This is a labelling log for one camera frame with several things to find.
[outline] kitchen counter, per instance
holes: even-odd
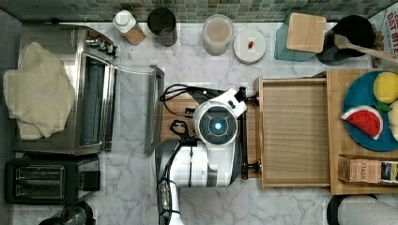
[[[219,57],[208,55],[202,46],[202,24],[178,24],[178,41],[166,48],[156,43],[142,24],[147,38],[138,46],[130,45],[111,23],[95,24],[110,34],[120,46],[114,63],[120,66],[155,64],[165,72],[166,86],[189,83],[227,89],[264,78],[313,76],[329,67],[313,57],[307,62],[277,61],[273,58],[275,34],[280,23],[236,23],[235,35],[246,29],[260,31],[267,41],[264,58],[243,65],[235,58],[232,44]],[[347,60],[333,68],[369,68],[368,56]],[[87,198],[99,225],[157,224],[156,182],[149,156],[144,153],[145,88],[137,77],[118,77],[115,103],[113,150],[101,153],[99,192]],[[383,202],[398,206],[398,196],[378,195]],[[182,188],[181,216],[185,224],[307,224],[326,223],[326,207],[331,198],[323,188],[269,188],[263,191],[256,179],[238,179],[228,188]],[[15,205],[14,224],[39,224],[61,210],[62,206]]]

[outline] cloth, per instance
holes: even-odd
[[[23,140],[63,130],[75,97],[62,61],[35,42],[26,48],[20,68],[6,72],[4,95]]]

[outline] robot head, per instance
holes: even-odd
[[[195,131],[204,143],[223,145],[235,140],[237,118],[246,111],[246,104],[237,101],[236,93],[236,90],[230,89],[195,110]]]
[[[197,131],[208,143],[225,144],[237,135],[237,119],[227,107],[219,104],[210,105],[199,119]]]

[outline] black cup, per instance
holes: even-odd
[[[165,7],[153,10],[147,20],[149,30],[160,44],[170,47],[176,43],[176,16]]]
[[[355,50],[340,50],[334,42],[335,34],[345,36],[351,43],[369,49],[372,49],[375,43],[375,30],[368,20],[356,15],[344,17],[325,34],[323,51],[316,55],[320,62],[329,66],[342,64],[350,57],[364,55]]]

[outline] red item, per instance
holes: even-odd
[[[342,118],[377,140],[383,130],[383,119],[379,112],[369,106],[353,108],[342,115]]]

